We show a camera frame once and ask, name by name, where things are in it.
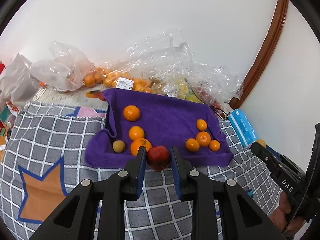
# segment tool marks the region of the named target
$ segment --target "white wall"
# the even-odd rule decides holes
[[[320,122],[320,44],[289,4],[271,60],[241,109],[260,138],[306,170]]]
[[[201,63],[246,73],[268,31],[276,0],[28,0],[0,37],[0,60],[49,58],[53,40],[96,63],[145,36],[183,30]]]

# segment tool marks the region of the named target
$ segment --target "human hand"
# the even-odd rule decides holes
[[[279,228],[280,231],[284,229],[287,224],[285,215],[291,212],[291,206],[287,194],[283,191],[280,194],[279,206],[269,216],[271,221]],[[295,217],[290,223],[285,236],[294,236],[296,232],[304,225],[306,221],[303,217]]]

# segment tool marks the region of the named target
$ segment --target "light blue package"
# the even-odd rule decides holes
[[[248,118],[239,109],[235,109],[231,114],[228,115],[232,127],[235,129],[240,142],[244,148],[249,147],[258,136],[252,128]]]

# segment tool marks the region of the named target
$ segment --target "silver screw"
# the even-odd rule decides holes
[[[190,175],[192,176],[192,177],[197,177],[197,176],[199,176],[199,171],[195,171],[195,170],[193,170],[193,171],[190,171]]]
[[[235,181],[234,179],[228,179],[228,180],[227,180],[227,184],[228,184],[229,186],[235,186],[235,185],[236,185],[236,181]]]
[[[125,170],[122,170],[122,171],[119,171],[119,172],[118,172],[118,175],[119,175],[119,177],[125,177],[125,176],[128,175],[128,172],[125,171]]]
[[[91,183],[91,181],[89,179],[84,179],[83,181],[81,181],[81,185],[86,187],[89,186]]]

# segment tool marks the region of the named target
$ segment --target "purple towel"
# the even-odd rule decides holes
[[[181,157],[194,166],[227,166],[233,154],[230,152],[226,136],[220,131],[219,121],[209,106],[182,99],[170,98],[150,93],[123,89],[108,89],[103,96],[109,103],[106,129],[98,132],[86,149],[86,160],[93,167],[122,168],[128,160],[134,159],[130,153],[129,129],[138,125],[145,131],[145,138],[152,146],[163,145],[168,150],[177,146]],[[123,117],[123,109],[135,105],[140,109],[140,118],[129,122]],[[221,144],[217,152],[209,147],[201,147],[196,153],[185,147],[186,139],[195,138],[199,132],[197,119],[207,122],[207,132]],[[126,148],[123,153],[114,153],[112,142],[122,140]]]

